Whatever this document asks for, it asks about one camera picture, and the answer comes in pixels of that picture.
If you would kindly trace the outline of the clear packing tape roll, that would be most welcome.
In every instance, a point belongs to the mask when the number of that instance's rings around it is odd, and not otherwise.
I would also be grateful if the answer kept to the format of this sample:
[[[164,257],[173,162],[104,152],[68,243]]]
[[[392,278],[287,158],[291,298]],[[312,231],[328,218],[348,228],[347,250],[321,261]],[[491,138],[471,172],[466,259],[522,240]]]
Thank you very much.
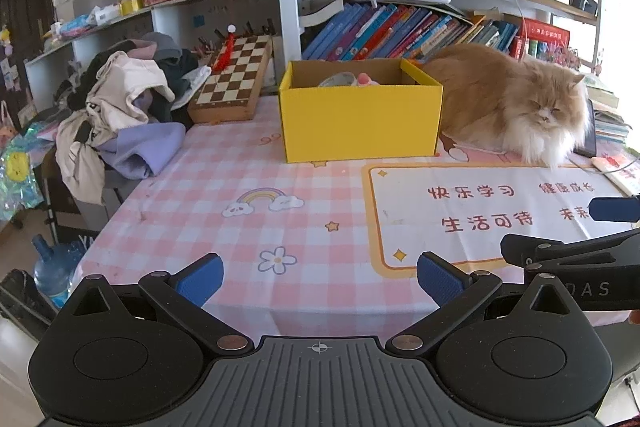
[[[319,88],[329,87],[349,87],[357,81],[357,77],[352,72],[337,72],[336,74],[322,80]]]

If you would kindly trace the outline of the open printed booklet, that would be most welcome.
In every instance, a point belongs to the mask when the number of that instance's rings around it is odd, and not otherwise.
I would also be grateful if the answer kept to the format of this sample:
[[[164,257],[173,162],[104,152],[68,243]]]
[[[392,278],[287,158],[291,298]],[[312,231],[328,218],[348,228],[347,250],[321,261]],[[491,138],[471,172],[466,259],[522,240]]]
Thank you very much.
[[[628,150],[604,153],[591,159],[591,165],[603,173],[626,196],[640,195],[639,157]]]

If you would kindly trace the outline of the black smartphone leaning upright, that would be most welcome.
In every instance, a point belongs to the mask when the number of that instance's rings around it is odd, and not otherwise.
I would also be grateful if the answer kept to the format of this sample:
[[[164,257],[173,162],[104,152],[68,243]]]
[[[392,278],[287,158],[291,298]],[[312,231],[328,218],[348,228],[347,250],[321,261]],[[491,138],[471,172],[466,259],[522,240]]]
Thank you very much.
[[[584,143],[576,146],[574,152],[585,158],[593,158],[597,155],[596,125],[594,124],[594,109],[592,102],[587,100],[588,107],[588,128],[585,134]]]

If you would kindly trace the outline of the stack of books right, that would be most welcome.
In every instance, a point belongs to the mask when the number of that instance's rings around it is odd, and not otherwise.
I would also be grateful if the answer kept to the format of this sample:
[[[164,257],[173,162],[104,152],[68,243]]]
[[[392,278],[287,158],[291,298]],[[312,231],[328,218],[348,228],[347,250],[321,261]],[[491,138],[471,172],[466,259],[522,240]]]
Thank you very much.
[[[593,107],[593,127],[600,140],[625,144],[632,127],[618,109],[620,99],[593,75],[585,77],[588,98]]]

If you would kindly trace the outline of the blue water jug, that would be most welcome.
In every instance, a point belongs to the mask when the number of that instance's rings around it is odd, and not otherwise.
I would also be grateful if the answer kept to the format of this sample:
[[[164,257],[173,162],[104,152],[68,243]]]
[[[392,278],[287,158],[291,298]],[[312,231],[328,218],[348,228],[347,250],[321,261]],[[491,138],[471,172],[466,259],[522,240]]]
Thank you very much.
[[[86,248],[79,241],[50,246],[40,234],[32,238],[32,246],[38,254],[35,285],[56,309],[61,309],[70,295],[70,281]]]

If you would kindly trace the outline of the orange and white cat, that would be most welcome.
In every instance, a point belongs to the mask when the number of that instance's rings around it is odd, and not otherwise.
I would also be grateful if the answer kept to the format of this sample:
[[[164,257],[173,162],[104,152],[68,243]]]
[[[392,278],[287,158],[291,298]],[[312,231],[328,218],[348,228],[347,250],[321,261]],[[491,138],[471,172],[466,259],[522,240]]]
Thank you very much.
[[[422,69],[444,88],[440,130],[451,139],[551,168],[585,144],[587,89],[574,70],[477,43],[447,46]]]

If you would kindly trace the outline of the pile of clothes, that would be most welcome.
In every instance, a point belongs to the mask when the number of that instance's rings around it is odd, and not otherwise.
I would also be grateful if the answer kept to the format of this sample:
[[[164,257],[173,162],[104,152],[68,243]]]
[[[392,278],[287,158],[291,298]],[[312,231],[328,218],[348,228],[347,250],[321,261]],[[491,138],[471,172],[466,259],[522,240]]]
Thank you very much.
[[[66,98],[55,159],[78,202],[100,205],[111,169],[140,181],[158,176],[179,152],[184,109],[212,69],[161,32],[119,41],[96,54]]]

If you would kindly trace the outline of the red dictionary book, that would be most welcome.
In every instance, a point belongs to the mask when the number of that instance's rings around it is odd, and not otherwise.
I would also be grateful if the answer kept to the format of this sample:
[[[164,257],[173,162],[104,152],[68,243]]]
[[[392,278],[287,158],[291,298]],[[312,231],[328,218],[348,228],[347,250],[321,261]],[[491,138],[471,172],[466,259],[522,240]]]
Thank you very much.
[[[527,17],[524,18],[524,25],[518,34],[525,39],[555,44],[556,46],[568,46],[570,44],[570,32],[568,30]]]

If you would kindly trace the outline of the wooden chess board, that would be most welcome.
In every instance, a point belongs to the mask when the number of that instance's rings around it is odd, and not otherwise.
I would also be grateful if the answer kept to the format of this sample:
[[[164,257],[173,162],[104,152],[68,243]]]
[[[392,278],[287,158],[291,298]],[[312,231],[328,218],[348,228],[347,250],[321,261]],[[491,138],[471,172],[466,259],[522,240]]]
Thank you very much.
[[[227,67],[212,72],[188,104],[194,124],[252,120],[271,55],[270,36],[236,38]]]

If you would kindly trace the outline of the yellow cardboard box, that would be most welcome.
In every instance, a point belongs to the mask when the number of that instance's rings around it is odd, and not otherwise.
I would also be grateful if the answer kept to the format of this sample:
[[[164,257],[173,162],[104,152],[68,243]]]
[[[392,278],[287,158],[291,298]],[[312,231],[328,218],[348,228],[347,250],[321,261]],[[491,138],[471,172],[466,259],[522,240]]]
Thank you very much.
[[[337,72],[377,86],[319,88]],[[286,161],[432,156],[444,88],[403,58],[288,63],[279,87]]]

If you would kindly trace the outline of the row of blue books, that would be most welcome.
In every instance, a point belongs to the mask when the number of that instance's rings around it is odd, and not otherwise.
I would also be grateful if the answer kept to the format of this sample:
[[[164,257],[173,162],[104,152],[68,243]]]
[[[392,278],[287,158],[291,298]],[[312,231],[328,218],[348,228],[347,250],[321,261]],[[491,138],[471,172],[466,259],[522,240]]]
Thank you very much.
[[[404,58],[426,63],[460,43],[509,53],[522,22],[517,18],[468,15],[443,5],[346,3],[315,28],[304,31],[304,60],[350,62]]]

